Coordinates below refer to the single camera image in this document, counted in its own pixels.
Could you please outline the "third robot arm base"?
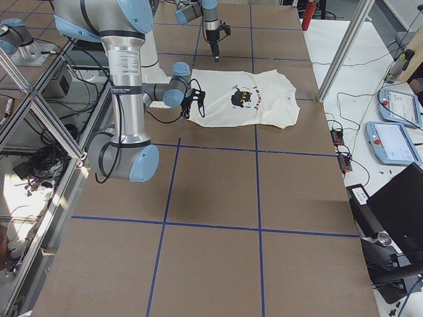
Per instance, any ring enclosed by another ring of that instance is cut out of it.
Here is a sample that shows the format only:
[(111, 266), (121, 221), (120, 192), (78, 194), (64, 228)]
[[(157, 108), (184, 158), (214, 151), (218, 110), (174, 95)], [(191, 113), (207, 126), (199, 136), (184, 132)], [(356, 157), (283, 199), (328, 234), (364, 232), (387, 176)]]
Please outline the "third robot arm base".
[(40, 67), (49, 55), (56, 53), (55, 44), (39, 43), (19, 18), (1, 21), (1, 49), (18, 66)]

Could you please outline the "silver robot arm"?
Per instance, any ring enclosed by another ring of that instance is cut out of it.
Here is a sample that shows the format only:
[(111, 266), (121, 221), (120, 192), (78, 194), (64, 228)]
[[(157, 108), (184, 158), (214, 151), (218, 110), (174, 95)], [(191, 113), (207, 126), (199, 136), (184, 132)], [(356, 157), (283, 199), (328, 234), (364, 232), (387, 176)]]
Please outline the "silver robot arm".
[(179, 24), (202, 19), (202, 35), (209, 44), (213, 60), (220, 61), (219, 43), (231, 35), (231, 27), (219, 18), (217, 1), (175, 1), (175, 17)]
[(143, 83), (141, 47), (153, 28), (148, 1), (55, 1), (60, 34), (100, 42), (108, 58), (114, 125), (91, 141), (88, 160), (96, 176), (131, 182), (150, 180), (159, 164), (159, 150), (145, 131), (144, 113), (152, 102), (182, 108), (187, 118), (192, 102), (204, 108), (205, 92), (191, 85), (187, 63), (173, 65), (167, 83)]

